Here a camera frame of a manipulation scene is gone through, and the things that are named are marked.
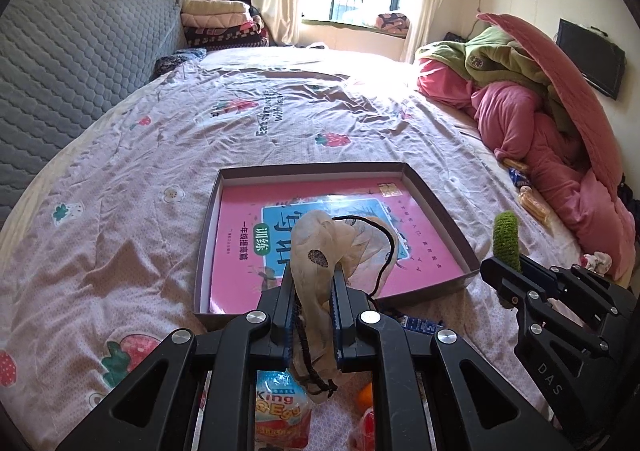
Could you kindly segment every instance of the black drawstring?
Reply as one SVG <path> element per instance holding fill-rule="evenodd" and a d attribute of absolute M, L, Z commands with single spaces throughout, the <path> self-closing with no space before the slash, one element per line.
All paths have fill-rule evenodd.
<path fill-rule="evenodd" d="M 360 220 L 382 231 L 386 235 L 386 238 L 389 240 L 389 244 L 391 245 L 391 250 L 387 253 L 385 264 L 382 266 L 382 268 L 380 269 L 380 272 L 378 273 L 378 278 L 376 279 L 376 286 L 374 287 L 373 292 L 371 292 L 370 294 L 365 293 L 367 296 L 367 299 L 377 308 L 378 306 L 376 304 L 376 300 L 373 299 L 373 296 L 378 292 L 378 289 L 380 288 L 380 280 L 382 279 L 382 274 L 385 272 L 385 269 L 389 265 L 391 265 L 394 252 L 396 252 L 396 243 L 394 241 L 394 237 L 382 225 L 377 224 L 373 220 L 369 220 L 361 216 L 346 215 L 346 216 L 337 216 L 337 217 L 334 217 L 333 219 L 334 220 L 354 220 L 354 221 Z M 330 399 L 331 396 L 334 394 L 334 392 L 338 390 L 338 387 L 335 385 L 334 381 L 332 381 L 331 379 L 329 379 L 328 383 L 325 383 L 322 380 L 322 377 L 320 377 L 318 372 L 313 367 L 313 364 L 311 362 L 311 354 L 309 352 L 309 342 L 306 339 L 305 326 L 304 326 L 304 323 L 302 322 L 302 319 L 300 318 L 300 299 L 298 298 L 298 293 L 296 293 L 296 304 L 294 306 L 293 319 L 294 319 L 294 323 L 296 324 L 298 338 L 300 339 L 300 347 L 302 348 L 302 360 L 305 362 L 305 367 L 306 367 L 307 373 L 309 374 L 309 379 L 320 389 L 320 391 L 318 391 L 317 393 L 311 393 L 311 392 L 309 393 L 311 393 L 311 395 L 318 395 L 323 391 L 328 391 L 329 395 L 327 396 L 327 398 Z"/>

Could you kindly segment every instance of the gray quilted headboard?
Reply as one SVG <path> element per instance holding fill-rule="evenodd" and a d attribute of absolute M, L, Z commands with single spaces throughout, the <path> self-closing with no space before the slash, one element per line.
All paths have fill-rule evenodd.
<path fill-rule="evenodd" d="M 0 226 L 31 180 L 184 46 L 180 0 L 12 0 L 0 16 Z"/>

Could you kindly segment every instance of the metal screw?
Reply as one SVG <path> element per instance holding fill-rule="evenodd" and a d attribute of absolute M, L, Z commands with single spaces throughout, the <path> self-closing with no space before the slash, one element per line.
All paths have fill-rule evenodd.
<path fill-rule="evenodd" d="M 254 325 L 257 325 L 258 323 L 262 323 L 265 319 L 267 319 L 267 314 L 265 314 L 260 310 L 251 311 L 249 314 L 246 315 L 246 320 L 249 323 L 253 323 Z"/>
<path fill-rule="evenodd" d="M 171 341 L 177 345 L 186 343 L 189 339 L 191 339 L 191 334 L 187 330 L 176 330 L 171 334 Z"/>
<path fill-rule="evenodd" d="M 362 314 L 360 314 L 360 319 L 367 325 L 375 325 L 378 321 L 380 321 L 380 313 L 376 312 L 375 310 L 365 310 Z"/>
<path fill-rule="evenodd" d="M 444 343 L 446 345 L 452 345 L 458 340 L 458 336 L 456 335 L 456 333 L 453 332 L 453 330 L 449 330 L 448 328 L 443 328 L 442 330 L 440 330 L 437 337 L 441 343 Z"/>

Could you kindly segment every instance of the orange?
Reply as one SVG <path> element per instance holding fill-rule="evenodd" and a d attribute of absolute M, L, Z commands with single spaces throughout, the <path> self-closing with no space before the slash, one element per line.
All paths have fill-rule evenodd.
<path fill-rule="evenodd" d="M 361 413 L 373 407 L 373 384 L 369 383 L 356 397 L 356 405 Z"/>

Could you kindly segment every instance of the television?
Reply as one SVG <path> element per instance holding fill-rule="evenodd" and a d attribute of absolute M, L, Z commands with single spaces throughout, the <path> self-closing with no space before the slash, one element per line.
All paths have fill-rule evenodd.
<path fill-rule="evenodd" d="M 556 44 L 574 62 L 587 82 L 602 94 L 618 98 L 625 73 L 625 53 L 603 35 L 560 20 Z"/>

